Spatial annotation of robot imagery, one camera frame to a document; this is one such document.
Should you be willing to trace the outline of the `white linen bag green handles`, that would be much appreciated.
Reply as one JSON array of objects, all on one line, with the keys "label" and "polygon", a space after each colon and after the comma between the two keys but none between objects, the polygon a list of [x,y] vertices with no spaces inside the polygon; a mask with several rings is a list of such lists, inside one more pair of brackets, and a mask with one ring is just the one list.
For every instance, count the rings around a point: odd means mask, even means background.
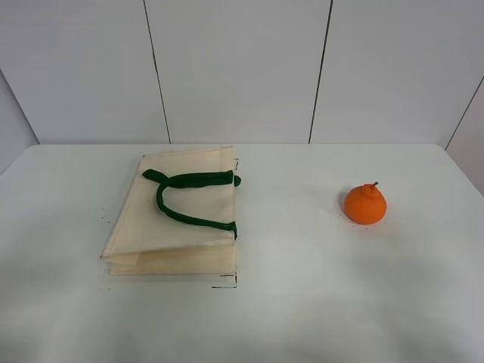
[{"label": "white linen bag green handles", "polygon": [[233,147],[148,154],[101,258],[110,275],[237,271]]}]

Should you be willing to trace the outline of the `orange fruit with stem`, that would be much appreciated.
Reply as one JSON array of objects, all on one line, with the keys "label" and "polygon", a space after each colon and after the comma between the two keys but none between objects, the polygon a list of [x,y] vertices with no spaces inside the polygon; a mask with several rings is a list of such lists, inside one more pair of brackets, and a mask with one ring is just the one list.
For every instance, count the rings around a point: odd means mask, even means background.
[{"label": "orange fruit with stem", "polygon": [[360,185],[346,195],[343,211],[349,219],[360,225],[372,225],[386,215],[386,200],[377,186],[377,181]]}]

